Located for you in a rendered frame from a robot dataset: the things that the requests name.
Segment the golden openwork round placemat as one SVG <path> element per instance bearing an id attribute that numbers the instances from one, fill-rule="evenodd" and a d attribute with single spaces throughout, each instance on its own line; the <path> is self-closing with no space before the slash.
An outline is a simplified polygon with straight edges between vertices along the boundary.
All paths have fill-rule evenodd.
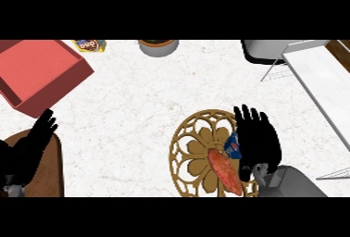
<path id="1" fill-rule="evenodd" d="M 180 123 L 170 143 L 170 173 L 183 197 L 236 197 L 218 180 L 208 160 L 208 149 L 224 152 L 235 131 L 235 115 L 218 109 L 193 113 Z"/>

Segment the yellow printed packet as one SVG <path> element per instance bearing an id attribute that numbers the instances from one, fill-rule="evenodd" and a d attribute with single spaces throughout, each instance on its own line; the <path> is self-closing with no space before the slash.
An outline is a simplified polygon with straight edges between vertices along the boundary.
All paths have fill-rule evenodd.
<path id="1" fill-rule="evenodd" d="M 81 52 L 102 52 L 106 46 L 105 40 L 74 40 L 72 43 Z"/>

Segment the orange sweet potato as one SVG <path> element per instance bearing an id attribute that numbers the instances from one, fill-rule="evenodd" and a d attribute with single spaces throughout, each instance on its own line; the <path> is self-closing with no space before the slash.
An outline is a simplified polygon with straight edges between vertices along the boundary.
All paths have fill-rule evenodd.
<path id="1" fill-rule="evenodd" d="M 211 164 L 211 169 L 214 174 L 226 186 L 227 190 L 236 194 L 242 195 L 242 185 L 238 177 L 238 173 L 230 163 L 230 159 L 214 149 L 208 150 L 208 160 Z"/>

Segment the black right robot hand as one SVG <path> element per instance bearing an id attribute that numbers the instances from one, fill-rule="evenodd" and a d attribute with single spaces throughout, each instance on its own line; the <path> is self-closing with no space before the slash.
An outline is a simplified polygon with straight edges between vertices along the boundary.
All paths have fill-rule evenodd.
<path id="1" fill-rule="evenodd" d="M 282 161 L 282 148 L 276 130 L 269 123 L 267 114 L 246 105 L 233 108 L 238 143 L 240 150 L 239 179 L 249 181 L 252 167 L 267 164 L 267 173 L 273 173 Z"/>

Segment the red open box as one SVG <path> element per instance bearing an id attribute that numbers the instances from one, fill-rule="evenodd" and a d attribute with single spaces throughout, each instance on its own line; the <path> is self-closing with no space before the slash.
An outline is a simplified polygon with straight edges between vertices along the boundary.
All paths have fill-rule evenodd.
<path id="1" fill-rule="evenodd" d="M 91 74 L 82 56 L 60 40 L 0 40 L 0 94 L 32 118 Z"/>

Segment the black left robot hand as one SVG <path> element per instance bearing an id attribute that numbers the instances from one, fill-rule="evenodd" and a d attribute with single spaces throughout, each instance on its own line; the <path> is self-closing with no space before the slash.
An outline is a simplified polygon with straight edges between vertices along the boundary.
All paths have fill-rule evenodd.
<path id="1" fill-rule="evenodd" d="M 13 146 L 0 140 L 0 188 L 10 185 L 25 187 L 40 165 L 46 146 L 57 129 L 53 111 L 47 109 L 38 117 L 29 133 Z"/>

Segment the dark grey appliance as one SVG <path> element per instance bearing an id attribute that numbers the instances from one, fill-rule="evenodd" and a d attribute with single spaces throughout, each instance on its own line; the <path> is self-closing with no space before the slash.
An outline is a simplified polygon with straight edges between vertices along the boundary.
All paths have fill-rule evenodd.
<path id="1" fill-rule="evenodd" d="M 252 64 L 282 65 L 285 61 L 279 58 L 289 40 L 242 40 L 245 59 Z"/>

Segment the grey plant pot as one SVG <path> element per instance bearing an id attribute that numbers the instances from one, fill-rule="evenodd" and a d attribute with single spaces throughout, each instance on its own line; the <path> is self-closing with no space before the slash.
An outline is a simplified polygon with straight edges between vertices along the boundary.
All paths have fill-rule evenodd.
<path id="1" fill-rule="evenodd" d="M 153 44 L 139 40 L 139 49 L 142 53 L 152 57 L 164 57 L 170 55 L 178 46 L 178 40 L 168 40 L 164 43 Z"/>

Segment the brown wooden cutting board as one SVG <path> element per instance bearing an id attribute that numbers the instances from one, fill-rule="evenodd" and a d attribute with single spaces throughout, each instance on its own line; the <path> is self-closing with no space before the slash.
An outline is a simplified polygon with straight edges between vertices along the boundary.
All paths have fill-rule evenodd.
<path id="1" fill-rule="evenodd" d="M 25 187 L 25 197 L 63 196 L 65 180 L 62 144 L 57 135 L 53 134 L 46 146 L 34 178 Z"/>

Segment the blue can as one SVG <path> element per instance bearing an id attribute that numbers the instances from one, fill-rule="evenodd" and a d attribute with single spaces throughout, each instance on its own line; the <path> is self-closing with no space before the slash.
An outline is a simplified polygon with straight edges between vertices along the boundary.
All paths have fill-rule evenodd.
<path id="1" fill-rule="evenodd" d="M 224 152 L 230 159 L 240 159 L 240 148 L 238 143 L 238 134 L 233 132 L 224 142 Z"/>

